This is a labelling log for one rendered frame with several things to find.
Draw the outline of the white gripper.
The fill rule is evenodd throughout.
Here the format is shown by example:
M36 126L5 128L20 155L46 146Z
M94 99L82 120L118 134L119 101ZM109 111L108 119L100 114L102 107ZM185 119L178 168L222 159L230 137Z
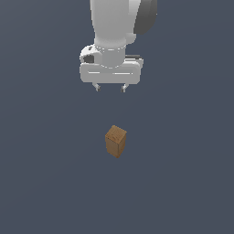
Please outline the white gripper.
M140 81L143 64L140 55L126 55L125 48L89 45L80 52L80 78L91 82L96 91L101 91L101 83L123 83L121 92L126 92L129 84Z

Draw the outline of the brown wooden block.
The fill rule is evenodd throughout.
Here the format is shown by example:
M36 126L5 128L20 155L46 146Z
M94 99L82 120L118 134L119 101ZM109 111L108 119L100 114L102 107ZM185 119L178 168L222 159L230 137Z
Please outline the brown wooden block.
M116 158L119 158L126 141L127 132L115 125L105 134L105 143L107 152Z

